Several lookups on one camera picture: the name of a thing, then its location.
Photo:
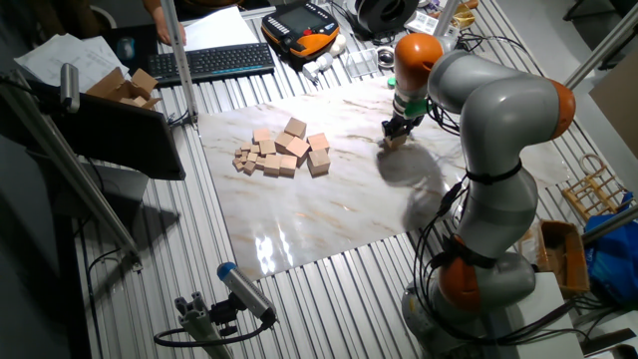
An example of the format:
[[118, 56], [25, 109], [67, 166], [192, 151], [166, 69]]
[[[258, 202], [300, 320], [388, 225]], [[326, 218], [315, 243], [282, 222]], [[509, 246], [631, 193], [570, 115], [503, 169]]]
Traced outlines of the person right hand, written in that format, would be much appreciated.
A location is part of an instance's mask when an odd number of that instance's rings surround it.
[[155, 8], [155, 10], [151, 12], [151, 16], [156, 24], [159, 40], [164, 44], [170, 45], [170, 35], [162, 8]]

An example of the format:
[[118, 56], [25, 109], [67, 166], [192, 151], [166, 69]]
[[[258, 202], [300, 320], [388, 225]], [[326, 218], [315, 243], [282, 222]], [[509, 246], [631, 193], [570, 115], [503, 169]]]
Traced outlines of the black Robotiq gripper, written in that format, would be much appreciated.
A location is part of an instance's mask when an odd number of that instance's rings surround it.
[[392, 140], [394, 135], [406, 135], [410, 142], [417, 142], [419, 139], [415, 135], [414, 127], [418, 127], [424, 116], [406, 119], [401, 116], [394, 116], [391, 121], [383, 121], [382, 128], [385, 140]]

